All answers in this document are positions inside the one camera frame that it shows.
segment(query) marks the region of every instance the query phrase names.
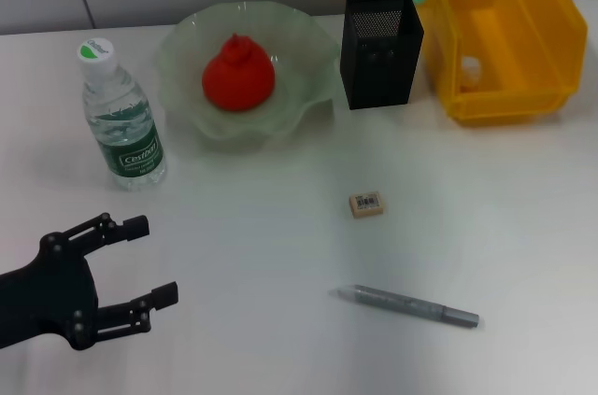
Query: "red object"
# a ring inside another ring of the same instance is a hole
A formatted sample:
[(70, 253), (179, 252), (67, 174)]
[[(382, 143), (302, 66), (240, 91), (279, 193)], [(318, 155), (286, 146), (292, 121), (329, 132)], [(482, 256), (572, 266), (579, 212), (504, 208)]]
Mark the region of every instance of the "red object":
[(233, 34), (204, 70), (206, 98), (224, 110), (258, 106), (274, 89), (274, 67), (265, 51), (249, 37)]

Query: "bottle label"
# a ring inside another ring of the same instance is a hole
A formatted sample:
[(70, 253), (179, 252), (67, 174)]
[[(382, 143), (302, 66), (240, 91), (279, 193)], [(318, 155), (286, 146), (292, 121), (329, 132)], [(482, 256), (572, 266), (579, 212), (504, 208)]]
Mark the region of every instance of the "bottle label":
[(131, 145), (110, 146), (99, 141), (98, 145), (110, 171), (122, 177), (144, 176), (156, 169), (164, 156), (155, 125), (146, 136)]

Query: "mesh pen holder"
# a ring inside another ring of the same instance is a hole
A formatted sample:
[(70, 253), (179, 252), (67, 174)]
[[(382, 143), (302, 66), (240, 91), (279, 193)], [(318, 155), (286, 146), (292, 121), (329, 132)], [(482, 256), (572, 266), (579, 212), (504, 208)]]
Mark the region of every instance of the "mesh pen holder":
[(347, 0), (340, 74), (349, 108), (406, 104), (422, 40), (412, 0)]

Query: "water bottle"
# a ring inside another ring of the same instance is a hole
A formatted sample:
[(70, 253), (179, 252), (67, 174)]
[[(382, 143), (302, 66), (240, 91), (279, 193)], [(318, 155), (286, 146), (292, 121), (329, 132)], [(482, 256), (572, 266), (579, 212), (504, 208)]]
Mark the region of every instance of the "water bottle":
[(104, 38), (83, 42), (78, 61), (85, 118), (116, 183), (129, 191), (158, 183), (166, 163), (145, 93)]

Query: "yellow plastic bin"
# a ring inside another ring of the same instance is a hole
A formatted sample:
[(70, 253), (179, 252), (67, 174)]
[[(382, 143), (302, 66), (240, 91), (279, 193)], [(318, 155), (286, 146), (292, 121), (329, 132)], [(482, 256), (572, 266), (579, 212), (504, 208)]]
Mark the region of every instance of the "yellow plastic bin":
[[(527, 120), (577, 90), (588, 28), (572, 0), (426, 0), (423, 52), (447, 113), (466, 123)], [(462, 58), (481, 78), (462, 85)]]

